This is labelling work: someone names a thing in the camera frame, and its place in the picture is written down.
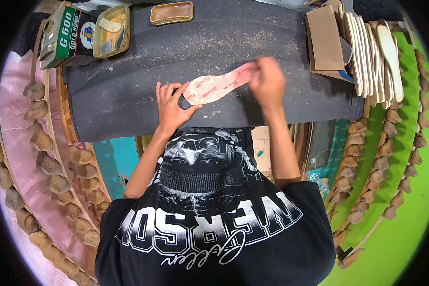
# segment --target gray work mat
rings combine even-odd
[[[304,15],[251,0],[193,1],[190,22],[153,26],[151,8],[131,12],[129,49],[88,66],[64,68],[71,117],[80,141],[153,134],[157,81],[222,75],[257,55],[271,55],[287,79],[288,123],[358,119],[364,100],[354,85],[309,71]],[[189,103],[182,97],[180,106]],[[206,104],[185,126],[264,125],[247,85]]]

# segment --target cardboard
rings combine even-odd
[[[331,5],[306,14],[310,71],[354,83],[346,73],[337,21]]]

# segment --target person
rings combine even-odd
[[[159,125],[102,216],[100,285],[302,286],[330,273],[331,228],[318,185],[300,182],[285,77],[274,58],[254,62],[249,87],[269,125],[275,184],[256,167],[250,128],[178,130],[201,106],[178,107],[188,82],[158,82]]]

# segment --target floor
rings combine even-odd
[[[264,176],[271,178],[270,166],[270,136],[268,126],[259,126],[252,130],[252,144],[254,147],[254,159],[257,163],[257,168]],[[153,135],[142,136],[143,151],[146,150]]]

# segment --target graphic print on t-shirt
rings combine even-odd
[[[156,251],[161,265],[202,267],[211,256],[227,264],[243,247],[302,217],[226,130],[204,135],[189,129],[167,143],[158,164],[147,190],[157,192],[156,206],[131,209],[115,238],[140,252]],[[252,195],[260,184],[278,192]]]

